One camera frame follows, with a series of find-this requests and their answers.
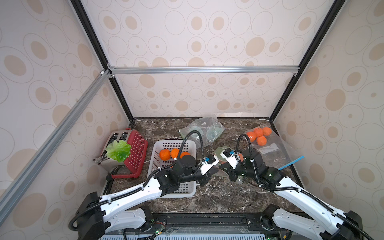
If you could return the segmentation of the orange toy mandarin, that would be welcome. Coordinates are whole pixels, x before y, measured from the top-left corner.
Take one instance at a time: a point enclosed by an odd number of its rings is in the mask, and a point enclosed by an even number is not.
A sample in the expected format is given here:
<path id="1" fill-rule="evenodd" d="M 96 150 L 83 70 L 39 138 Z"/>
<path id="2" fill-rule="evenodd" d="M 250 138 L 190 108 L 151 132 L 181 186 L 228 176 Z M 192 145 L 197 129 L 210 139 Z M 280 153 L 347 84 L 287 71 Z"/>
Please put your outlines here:
<path id="1" fill-rule="evenodd" d="M 174 159 L 177 159 L 178 155 L 179 155 L 179 149 L 172 149 L 170 151 L 170 156 L 171 158 L 174 160 Z"/>
<path id="2" fill-rule="evenodd" d="M 182 159 L 184 156 L 190 156 L 191 154 L 188 152 L 183 152 L 180 156 L 180 159 Z"/>
<path id="3" fill-rule="evenodd" d="M 168 149 L 161 150 L 159 157 L 162 161 L 168 161 L 171 159 L 171 152 Z"/>

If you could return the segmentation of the green-seal clear zip-top bag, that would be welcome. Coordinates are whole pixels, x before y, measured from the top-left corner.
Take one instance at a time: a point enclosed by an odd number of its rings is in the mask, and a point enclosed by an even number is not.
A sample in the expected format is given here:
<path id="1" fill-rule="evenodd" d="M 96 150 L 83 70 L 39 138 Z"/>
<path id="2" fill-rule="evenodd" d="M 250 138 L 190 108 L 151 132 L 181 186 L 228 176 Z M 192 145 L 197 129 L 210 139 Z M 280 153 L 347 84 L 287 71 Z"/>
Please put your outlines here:
<path id="1" fill-rule="evenodd" d="M 241 151 L 238 152 L 238 165 L 236 169 L 233 169 L 232 165 L 228 162 L 228 158 L 225 156 L 225 151 L 229 149 L 229 152 L 232 151 L 228 146 L 218 147 L 214 150 L 214 156 L 218 157 L 219 171 L 215 176 L 219 177 L 228 177 L 230 181 L 237 184 L 243 184 L 245 182 L 245 170 L 246 162 Z"/>

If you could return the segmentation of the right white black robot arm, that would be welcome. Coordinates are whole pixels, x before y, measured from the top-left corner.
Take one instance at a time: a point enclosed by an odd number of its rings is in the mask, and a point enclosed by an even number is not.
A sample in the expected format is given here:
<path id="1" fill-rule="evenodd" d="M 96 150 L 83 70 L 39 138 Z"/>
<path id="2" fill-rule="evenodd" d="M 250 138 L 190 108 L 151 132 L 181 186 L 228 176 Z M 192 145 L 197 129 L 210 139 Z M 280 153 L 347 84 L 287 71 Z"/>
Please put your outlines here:
<path id="1" fill-rule="evenodd" d="M 221 170 L 228 174 L 231 181 L 236 181 L 239 176 L 252 179 L 259 188 L 288 200 L 307 214 L 307 217 L 302 217 L 270 204 L 261 218 L 264 229 L 275 225 L 311 240 L 372 239 L 364 231 L 360 215 L 328 205 L 282 171 L 266 166 L 261 153 L 252 147 L 248 135 L 242 134 L 238 140 L 242 138 L 248 142 L 248 148 L 244 151 L 239 151 L 238 147 L 223 150 L 220 155 L 227 162 L 220 167 Z"/>

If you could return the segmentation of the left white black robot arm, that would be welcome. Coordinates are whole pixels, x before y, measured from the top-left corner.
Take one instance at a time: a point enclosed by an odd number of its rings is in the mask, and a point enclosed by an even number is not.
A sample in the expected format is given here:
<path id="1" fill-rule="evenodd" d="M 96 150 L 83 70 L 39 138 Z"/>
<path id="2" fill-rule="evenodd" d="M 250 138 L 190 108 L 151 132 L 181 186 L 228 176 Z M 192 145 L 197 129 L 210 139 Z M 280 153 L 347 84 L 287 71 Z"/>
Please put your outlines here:
<path id="1" fill-rule="evenodd" d="M 144 183 L 109 195 L 88 194 L 68 228 L 77 232 L 80 240 L 98 240 L 109 232 L 139 229 L 150 219 L 143 210 L 133 211 L 132 207 L 171 194 L 182 183 L 204 186 L 216 173 L 213 167 L 218 163 L 218 157 L 212 154 L 203 156 L 199 163 L 191 155 L 177 155 L 172 164 L 151 172 Z"/>

